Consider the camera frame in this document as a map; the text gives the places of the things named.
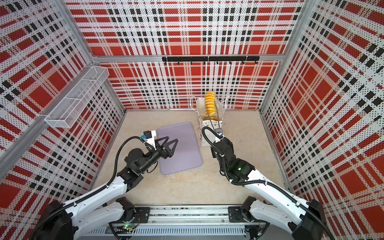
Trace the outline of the metal tongs red handle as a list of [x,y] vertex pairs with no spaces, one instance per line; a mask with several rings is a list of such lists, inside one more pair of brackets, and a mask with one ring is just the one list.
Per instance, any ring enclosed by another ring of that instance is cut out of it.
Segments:
[[[219,118],[218,110],[217,110],[217,112],[216,112],[216,114],[215,114],[214,116],[216,116],[217,128],[221,128],[221,124],[220,124],[220,118]],[[208,116],[208,118],[209,118],[209,120],[210,120],[210,122],[211,122],[211,125],[212,125],[213,129],[215,129],[214,124],[213,124],[213,122],[212,122],[214,116],[211,116],[211,117]]]

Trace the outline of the lavender plastic tray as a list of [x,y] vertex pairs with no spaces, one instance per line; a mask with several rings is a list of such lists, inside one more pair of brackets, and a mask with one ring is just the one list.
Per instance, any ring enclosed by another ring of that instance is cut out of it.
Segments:
[[157,135],[158,138],[169,137],[171,141],[178,140],[174,155],[160,160],[160,171],[163,175],[171,175],[203,165],[200,145],[191,122],[160,127],[157,129]]

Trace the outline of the long ridged bread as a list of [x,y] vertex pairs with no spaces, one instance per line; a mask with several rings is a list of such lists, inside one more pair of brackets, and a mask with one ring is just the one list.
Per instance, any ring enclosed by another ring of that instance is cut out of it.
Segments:
[[205,111],[209,117],[214,116],[217,112],[216,94],[214,92],[207,92],[205,94]]

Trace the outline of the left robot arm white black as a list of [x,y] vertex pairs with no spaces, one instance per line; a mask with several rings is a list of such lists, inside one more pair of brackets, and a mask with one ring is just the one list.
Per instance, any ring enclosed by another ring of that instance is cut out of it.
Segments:
[[148,152],[135,148],[125,157],[126,166],[114,168],[111,179],[100,187],[72,200],[60,203],[53,201],[44,210],[32,230],[31,240],[77,240],[93,229],[136,216],[134,205],[123,195],[135,188],[144,178],[143,174],[160,158],[171,158],[178,139],[156,139],[145,135],[125,140],[139,140]]

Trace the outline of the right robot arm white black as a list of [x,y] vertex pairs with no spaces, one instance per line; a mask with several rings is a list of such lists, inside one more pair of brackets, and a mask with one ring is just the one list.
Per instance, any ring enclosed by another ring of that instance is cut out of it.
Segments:
[[323,205],[307,201],[279,187],[265,177],[249,162],[237,158],[233,143],[223,134],[209,127],[202,128],[202,136],[217,159],[220,174],[234,186],[245,187],[269,201],[268,204],[248,197],[241,207],[241,215],[247,222],[264,221],[277,226],[295,240],[320,240],[327,235],[335,237],[327,226]]

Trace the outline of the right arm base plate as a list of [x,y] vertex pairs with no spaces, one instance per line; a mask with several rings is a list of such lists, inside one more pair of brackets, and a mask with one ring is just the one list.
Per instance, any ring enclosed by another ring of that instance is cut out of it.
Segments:
[[251,215],[250,211],[242,209],[239,206],[228,207],[228,215],[230,223],[251,223],[251,224],[266,224],[266,221],[256,219]]

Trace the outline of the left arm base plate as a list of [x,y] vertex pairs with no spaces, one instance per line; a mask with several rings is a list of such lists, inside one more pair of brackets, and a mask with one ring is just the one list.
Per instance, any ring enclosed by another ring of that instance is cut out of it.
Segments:
[[149,207],[129,208],[124,211],[120,219],[120,223],[127,223],[127,224],[147,223],[150,216],[150,210],[151,208]]

